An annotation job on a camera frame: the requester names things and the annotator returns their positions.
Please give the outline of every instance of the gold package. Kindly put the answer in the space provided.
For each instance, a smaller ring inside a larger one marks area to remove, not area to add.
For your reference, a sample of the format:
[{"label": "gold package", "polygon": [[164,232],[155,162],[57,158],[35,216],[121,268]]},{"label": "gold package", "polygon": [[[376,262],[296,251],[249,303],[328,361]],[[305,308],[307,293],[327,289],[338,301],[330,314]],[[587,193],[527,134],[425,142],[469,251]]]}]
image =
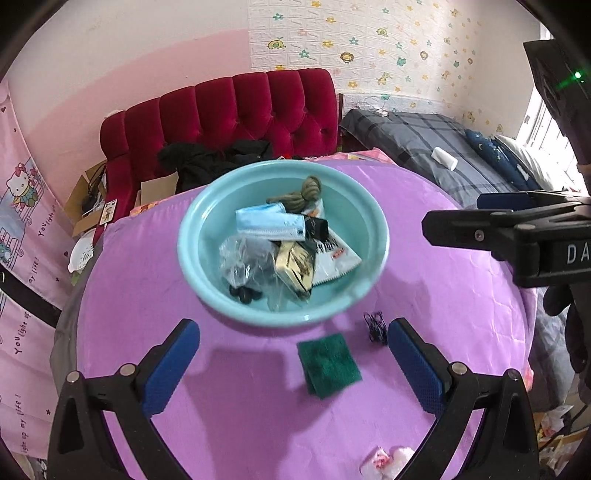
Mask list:
[{"label": "gold package", "polygon": [[277,275],[301,299],[310,298],[315,250],[304,242],[284,241],[275,259]]}]

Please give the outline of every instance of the blue gripper pad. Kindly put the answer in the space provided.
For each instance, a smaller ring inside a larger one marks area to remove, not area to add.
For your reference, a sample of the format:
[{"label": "blue gripper pad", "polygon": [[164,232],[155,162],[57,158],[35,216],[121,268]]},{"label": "blue gripper pad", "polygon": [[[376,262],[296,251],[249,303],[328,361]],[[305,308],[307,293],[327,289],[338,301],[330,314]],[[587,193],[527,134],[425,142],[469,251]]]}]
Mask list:
[{"label": "blue gripper pad", "polygon": [[482,193],[478,196],[476,206],[479,210],[527,210],[537,207],[527,192]]},{"label": "blue gripper pad", "polygon": [[448,362],[436,347],[425,343],[406,319],[388,327],[388,346],[424,411],[439,418],[452,384]]},{"label": "blue gripper pad", "polygon": [[166,408],[199,348],[199,337],[197,323],[183,319],[164,343],[153,347],[140,362],[136,385],[148,418]]}]

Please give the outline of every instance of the gray plaid bedsheet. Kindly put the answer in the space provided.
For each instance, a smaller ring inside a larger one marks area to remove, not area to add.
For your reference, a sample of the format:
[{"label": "gray plaid bedsheet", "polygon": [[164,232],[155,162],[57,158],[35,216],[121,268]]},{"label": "gray plaid bedsheet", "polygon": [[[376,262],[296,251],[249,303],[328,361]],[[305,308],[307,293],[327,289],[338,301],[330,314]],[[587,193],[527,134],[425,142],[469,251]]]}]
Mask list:
[{"label": "gray plaid bedsheet", "polygon": [[[432,181],[464,208],[475,208],[481,193],[516,192],[467,143],[464,127],[436,113],[379,113],[354,109],[341,128],[367,148],[379,148],[401,167]],[[431,158],[440,147],[457,158],[449,171]],[[534,341],[530,365],[534,386],[530,400],[534,411],[548,411],[564,403],[574,372],[564,341],[566,314],[550,317],[543,309],[545,289],[538,291]]]},{"label": "gray plaid bedsheet", "polygon": [[[466,142],[464,127],[436,113],[379,113],[354,109],[340,126],[368,148],[379,148],[401,167],[432,181],[464,208],[481,193],[516,192]],[[457,158],[450,171],[431,158],[440,147]]]}]

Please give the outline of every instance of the pink wall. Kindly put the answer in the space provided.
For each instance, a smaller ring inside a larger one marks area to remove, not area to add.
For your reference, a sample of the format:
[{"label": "pink wall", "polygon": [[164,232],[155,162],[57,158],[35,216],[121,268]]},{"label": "pink wall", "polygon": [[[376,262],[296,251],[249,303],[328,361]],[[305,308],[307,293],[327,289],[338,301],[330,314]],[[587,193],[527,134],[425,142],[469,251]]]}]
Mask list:
[{"label": "pink wall", "polygon": [[[24,132],[24,137],[63,204],[80,173],[104,158],[99,130],[105,115],[171,90],[249,69],[248,30],[178,43],[115,68],[78,90]],[[18,101],[14,98],[17,115]]]},{"label": "pink wall", "polygon": [[100,125],[174,89],[250,71],[246,0],[72,0],[7,74],[22,133],[64,203],[104,158]]}]

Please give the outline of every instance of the black jacket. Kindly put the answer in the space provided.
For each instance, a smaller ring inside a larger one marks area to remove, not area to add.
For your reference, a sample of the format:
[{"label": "black jacket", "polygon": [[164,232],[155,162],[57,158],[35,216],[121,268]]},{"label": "black jacket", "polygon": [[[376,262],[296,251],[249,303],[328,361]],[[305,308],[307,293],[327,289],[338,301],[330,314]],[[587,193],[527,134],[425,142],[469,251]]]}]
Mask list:
[{"label": "black jacket", "polygon": [[235,168],[274,158],[267,140],[237,140],[223,152],[178,142],[164,147],[157,157],[165,170],[178,171],[176,193],[207,185]]}]

